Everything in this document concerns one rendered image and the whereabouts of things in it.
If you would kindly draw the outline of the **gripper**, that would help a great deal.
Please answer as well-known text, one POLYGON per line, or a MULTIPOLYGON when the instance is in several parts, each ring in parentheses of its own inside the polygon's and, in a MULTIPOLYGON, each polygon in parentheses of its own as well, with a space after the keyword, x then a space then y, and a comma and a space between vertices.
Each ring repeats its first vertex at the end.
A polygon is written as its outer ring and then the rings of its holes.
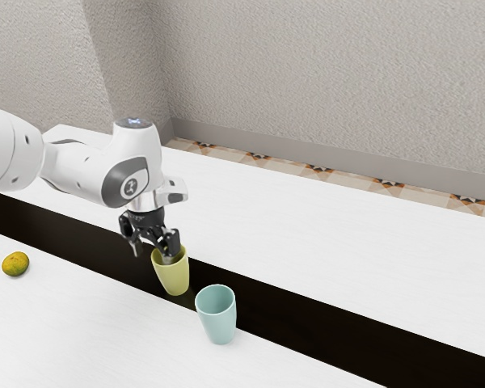
POLYGON ((140 257, 143 252, 142 237, 153 243, 159 264, 174 264, 179 260, 179 231, 166 228, 164 218, 163 207, 145 213, 126 210, 119 216, 120 232, 129 242, 135 257, 140 257))

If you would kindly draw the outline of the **yellow-green cup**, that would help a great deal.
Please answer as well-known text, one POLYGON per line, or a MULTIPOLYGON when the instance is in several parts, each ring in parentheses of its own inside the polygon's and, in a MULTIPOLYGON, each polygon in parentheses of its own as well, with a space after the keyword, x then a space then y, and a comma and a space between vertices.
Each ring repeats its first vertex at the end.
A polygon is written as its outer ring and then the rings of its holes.
POLYGON ((153 249, 151 262, 156 275, 168 294, 179 296, 189 287, 189 262, 185 246, 181 246, 177 255, 167 257, 158 249, 153 249))

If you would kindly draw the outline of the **light teal cup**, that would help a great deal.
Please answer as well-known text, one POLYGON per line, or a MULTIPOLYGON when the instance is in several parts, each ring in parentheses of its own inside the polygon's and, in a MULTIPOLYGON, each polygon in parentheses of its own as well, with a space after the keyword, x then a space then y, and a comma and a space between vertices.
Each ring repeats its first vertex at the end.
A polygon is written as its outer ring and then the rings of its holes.
POLYGON ((237 307, 230 287, 220 284, 204 287, 195 297, 195 307, 212 343, 224 345, 234 338, 237 307))

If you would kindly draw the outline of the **yellow-green citrus fruit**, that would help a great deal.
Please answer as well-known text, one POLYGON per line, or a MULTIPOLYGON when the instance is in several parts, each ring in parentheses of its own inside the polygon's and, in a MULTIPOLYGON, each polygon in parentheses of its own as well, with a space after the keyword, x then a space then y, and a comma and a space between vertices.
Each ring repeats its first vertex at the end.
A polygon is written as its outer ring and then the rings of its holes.
POLYGON ((30 264, 29 257, 22 251, 15 251, 10 253, 2 261, 2 271, 8 276, 23 275, 30 264))

